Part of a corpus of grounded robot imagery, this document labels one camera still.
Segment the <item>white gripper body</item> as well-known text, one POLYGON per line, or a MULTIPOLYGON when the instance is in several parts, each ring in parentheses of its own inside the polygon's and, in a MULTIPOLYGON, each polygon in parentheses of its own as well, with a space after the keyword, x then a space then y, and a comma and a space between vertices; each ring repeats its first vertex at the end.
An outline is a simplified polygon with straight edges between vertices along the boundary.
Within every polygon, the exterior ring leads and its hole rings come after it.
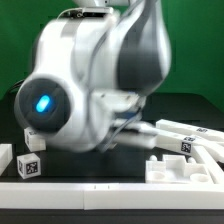
POLYGON ((113 142, 128 146, 152 149, 156 146, 158 130, 150 123, 134 121, 124 127, 113 142))

